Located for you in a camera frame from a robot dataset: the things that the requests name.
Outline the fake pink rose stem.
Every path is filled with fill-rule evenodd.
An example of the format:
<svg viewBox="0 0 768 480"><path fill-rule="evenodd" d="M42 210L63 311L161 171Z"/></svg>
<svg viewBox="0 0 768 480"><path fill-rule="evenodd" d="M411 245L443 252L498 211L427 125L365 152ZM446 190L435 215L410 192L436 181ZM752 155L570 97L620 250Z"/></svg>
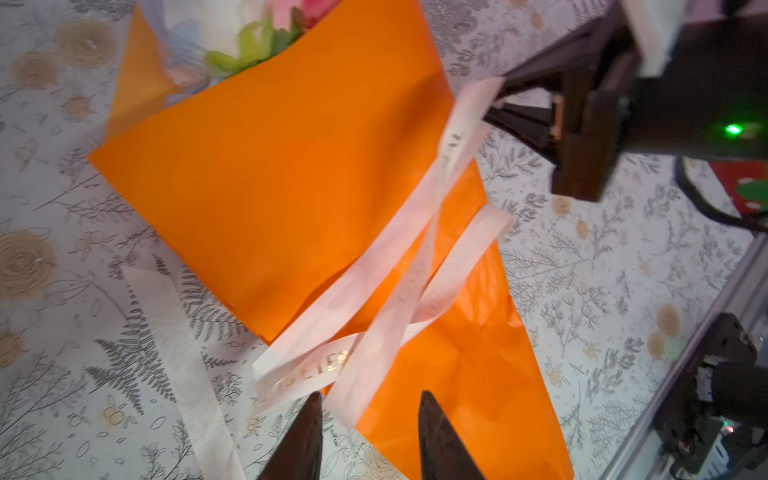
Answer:
<svg viewBox="0 0 768 480"><path fill-rule="evenodd" d="M340 3L340 0L269 0L265 12L271 14L276 28L289 29L296 23L303 29L311 29Z"/></svg>

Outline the orange wrapping paper sheet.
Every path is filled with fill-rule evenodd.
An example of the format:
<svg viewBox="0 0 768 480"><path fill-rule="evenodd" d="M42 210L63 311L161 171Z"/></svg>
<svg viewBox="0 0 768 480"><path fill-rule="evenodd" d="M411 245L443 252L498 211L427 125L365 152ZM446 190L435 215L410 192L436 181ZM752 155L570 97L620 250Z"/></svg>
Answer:
<svg viewBox="0 0 768 480"><path fill-rule="evenodd" d="M90 162L269 345L403 205L456 102L416 1L343 1L285 52L167 108L140 9L127 48ZM437 261L485 204L473 158L444 202ZM423 391L486 478L573 476L497 240L355 425L410 478Z"/></svg>

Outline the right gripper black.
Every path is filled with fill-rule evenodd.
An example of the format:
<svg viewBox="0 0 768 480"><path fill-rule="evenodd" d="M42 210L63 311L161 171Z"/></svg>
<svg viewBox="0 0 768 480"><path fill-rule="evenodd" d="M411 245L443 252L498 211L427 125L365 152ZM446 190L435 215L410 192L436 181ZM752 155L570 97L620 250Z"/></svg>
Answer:
<svg viewBox="0 0 768 480"><path fill-rule="evenodd" d="M557 165L551 190L597 202L618 156L767 159L767 14L748 6L684 25L663 72L640 74L640 42L620 5L504 75L501 96L542 88L563 96L562 142L552 108L502 102L484 121Z"/></svg>

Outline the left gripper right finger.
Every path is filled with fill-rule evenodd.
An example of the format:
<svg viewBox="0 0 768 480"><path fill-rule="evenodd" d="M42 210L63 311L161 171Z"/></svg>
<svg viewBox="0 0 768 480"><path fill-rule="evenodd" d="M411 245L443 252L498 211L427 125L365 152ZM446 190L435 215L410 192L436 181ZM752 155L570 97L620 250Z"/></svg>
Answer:
<svg viewBox="0 0 768 480"><path fill-rule="evenodd" d="M421 394L418 432L424 480L484 480L435 396Z"/></svg>

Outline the white ribbon strip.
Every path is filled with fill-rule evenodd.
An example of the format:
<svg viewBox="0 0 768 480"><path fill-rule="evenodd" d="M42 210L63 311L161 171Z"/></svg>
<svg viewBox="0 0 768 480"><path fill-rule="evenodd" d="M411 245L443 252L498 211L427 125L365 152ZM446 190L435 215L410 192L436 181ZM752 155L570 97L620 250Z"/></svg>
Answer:
<svg viewBox="0 0 768 480"><path fill-rule="evenodd" d="M490 132L485 115L499 77L467 84L442 132L437 156L412 193L353 262L252 365L257 412L297 399L319 401L355 426L401 348L445 314L491 245L515 217L491 204L470 219L442 261L435 258L444 202ZM126 267L147 319L187 440L206 479L246 472L173 281Z"/></svg>

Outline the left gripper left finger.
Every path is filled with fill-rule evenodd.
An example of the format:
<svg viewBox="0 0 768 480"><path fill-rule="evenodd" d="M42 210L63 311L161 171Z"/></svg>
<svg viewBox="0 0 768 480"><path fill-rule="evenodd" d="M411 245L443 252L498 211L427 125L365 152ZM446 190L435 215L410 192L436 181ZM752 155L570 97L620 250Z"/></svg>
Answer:
<svg viewBox="0 0 768 480"><path fill-rule="evenodd" d="M323 448L320 392L312 393L276 447L258 480L318 480Z"/></svg>

